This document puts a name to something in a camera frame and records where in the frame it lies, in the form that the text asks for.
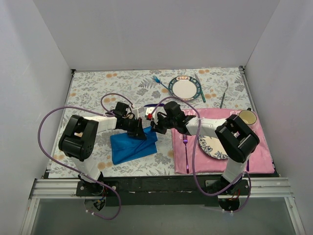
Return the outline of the blue satin napkin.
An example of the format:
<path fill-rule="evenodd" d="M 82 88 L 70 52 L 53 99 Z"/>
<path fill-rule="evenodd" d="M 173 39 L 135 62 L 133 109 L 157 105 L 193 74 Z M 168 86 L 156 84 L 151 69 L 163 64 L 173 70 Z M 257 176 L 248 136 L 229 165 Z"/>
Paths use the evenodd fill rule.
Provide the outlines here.
<path fill-rule="evenodd" d="M 137 140 L 126 133 L 110 137 L 112 148 L 112 162 L 114 165 L 136 160 L 157 153 L 157 135 L 151 127 L 143 129 L 146 140 Z"/>

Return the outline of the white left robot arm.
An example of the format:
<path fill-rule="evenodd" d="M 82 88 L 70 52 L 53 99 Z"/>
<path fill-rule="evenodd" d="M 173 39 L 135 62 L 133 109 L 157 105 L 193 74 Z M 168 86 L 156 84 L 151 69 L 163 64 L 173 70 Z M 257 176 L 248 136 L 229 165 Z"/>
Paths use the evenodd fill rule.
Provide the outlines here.
<path fill-rule="evenodd" d="M 98 163 L 91 157 L 96 135 L 115 129 L 126 131 L 126 136 L 136 143 L 147 142 L 138 111 L 133 111 L 122 102 L 118 102 L 114 110 L 103 116 L 72 115 L 59 141 L 59 150 L 71 158 L 80 171 L 79 179 L 83 187 L 94 196 L 104 191 L 104 184 L 99 181 L 102 173 Z"/>

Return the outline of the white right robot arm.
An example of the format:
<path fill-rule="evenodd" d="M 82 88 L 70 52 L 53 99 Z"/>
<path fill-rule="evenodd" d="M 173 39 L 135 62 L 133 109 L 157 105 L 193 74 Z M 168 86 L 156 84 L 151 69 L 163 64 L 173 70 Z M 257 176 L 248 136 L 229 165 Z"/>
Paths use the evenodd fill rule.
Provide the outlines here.
<path fill-rule="evenodd" d="M 258 136 L 238 115 L 224 119 L 201 118 L 199 113 L 186 115 L 175 101 L 166 103 L 163 109 L 164 113 L 157 106 L 145 111 L 153 131 L 165 134 L 168 129 L 176 129 L 183 135 L 196 138 L 200 135 L 217 138 L 228 155 L 220 180 L 211 185 L 213 193 L 204 190 L 201 193 L 206 196 L 217 196 L 223 192 L 234 194 L 239 189 L 238 182 L 247 174 L 245 168 L 251 153 L 260 143 Z"/>

